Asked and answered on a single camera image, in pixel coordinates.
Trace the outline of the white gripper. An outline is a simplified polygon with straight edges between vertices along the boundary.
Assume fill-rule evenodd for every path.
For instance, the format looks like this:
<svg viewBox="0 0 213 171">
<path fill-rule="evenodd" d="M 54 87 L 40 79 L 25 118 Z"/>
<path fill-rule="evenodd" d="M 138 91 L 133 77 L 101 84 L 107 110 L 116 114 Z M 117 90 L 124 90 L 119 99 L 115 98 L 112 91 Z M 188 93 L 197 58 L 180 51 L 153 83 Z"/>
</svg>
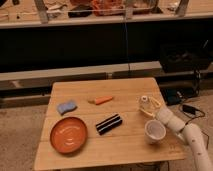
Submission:
<svg viewBox="0 0 213 171">
<path fill-rule="evenodd" d="M 161 103 L 155 99 L 154 97 L 149 97 L 151 103 L 155 108 L 160 108 Z M 173 112 L 168 109 L 167 107 L 163 106 L 159 109 L 156 116 L 154 113 L 148 112 L 144 109 L 140 109 L 140 111 L 144 114 L 146 114 L 149 117 L 155 117 L 158 121 L 160 121 L 163 125 L 170 129 L 177 129 L 178 122 L 177 117 L 173 114 Z"/>
</svg>

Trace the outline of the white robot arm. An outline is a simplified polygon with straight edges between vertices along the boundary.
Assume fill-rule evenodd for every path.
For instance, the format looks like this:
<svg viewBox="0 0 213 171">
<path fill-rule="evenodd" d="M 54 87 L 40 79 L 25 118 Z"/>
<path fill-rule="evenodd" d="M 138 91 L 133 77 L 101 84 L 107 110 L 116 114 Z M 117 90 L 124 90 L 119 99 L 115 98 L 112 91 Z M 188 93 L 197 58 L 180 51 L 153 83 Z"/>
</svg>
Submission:
<svg viewBox="0 0 213 171">
<path fill-rule="evenodd" d="M 144 95 L 139 98 L 139 110 L 151 117 L 144 126 L 149 144 L 161 141 L 166 136 L 166 129 L 170 129 L 183 143 L 190 146 L 197 171 L 213 171 L 202 131 L 196 124 L 184 122 L 166 105 L 151 96 Z"/>
</svg>

